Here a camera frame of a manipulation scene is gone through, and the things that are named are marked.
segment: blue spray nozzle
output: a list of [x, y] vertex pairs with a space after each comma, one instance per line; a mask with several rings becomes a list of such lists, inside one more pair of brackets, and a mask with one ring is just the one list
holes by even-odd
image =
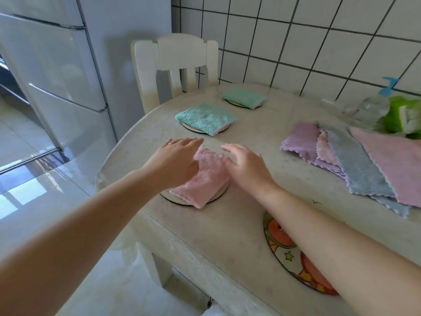
[[389, 81], [389, 85], [383, 89], [381, 89], [378, 93], [383, 96], [389, 96], [392, 94], [392, 88], [399, 82], [399, 79], [395, 77], [382, 77], [382, 79], [386, 79]]

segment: hand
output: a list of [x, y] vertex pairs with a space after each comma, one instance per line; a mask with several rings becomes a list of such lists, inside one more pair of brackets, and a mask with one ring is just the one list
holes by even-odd
[[225, 165], [232, 179], [247, 193], [256, 197], [260, 191], [279, 187], [270, 175], [261, 155], [239, 144], [225, 144], [221, 148], [237, 158], [237, 164], [227, 158]]
[[199, 164], [193, 160], [193, 156], [202, 143], [202, 138], [169, 139], [141, 170], [150, 174], [151, 184], [157, 185], [158, 192], [180, 186], [199, 170]]

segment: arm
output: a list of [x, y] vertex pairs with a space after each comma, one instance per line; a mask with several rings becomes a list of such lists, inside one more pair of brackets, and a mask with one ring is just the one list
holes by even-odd
[[139, 170], [105, 188], [0, 262], [1, 315], [55, 315], [131, 218], [198, 170], [203, 139], [169, 140]]
[[261, 156], [236, 144], [233, 179], [282, 225], [339, 294], [361, 315], [420, 315], [421, 267], [282, 189]]

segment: yellow star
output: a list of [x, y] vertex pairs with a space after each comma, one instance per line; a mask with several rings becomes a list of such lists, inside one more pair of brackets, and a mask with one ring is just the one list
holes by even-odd
[[284, 254], [285, 254], [286, 260], [292, 261], [292, 258], [294, 257], [294, 255], [291, 254], [291, 251], [288, 251], [288, 253], [284, 253]]

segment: chair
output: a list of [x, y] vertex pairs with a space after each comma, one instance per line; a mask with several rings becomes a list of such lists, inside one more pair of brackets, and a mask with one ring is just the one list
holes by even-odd
[[172, 33], [152, 42], [137, 40], [131, 44], [131, 54], [135, 66], [137, 84], [145, 114], [160, 105], [156, 84], [156, 71], [168, 71], [173, 98], [183, 94], [179, 70], [183, 69], [183, 79], [187, 90], [197, 90], [196, 71], [206, 66], [207, 86], [218, 85], [218, 42], [204, 42], [201, 38]]

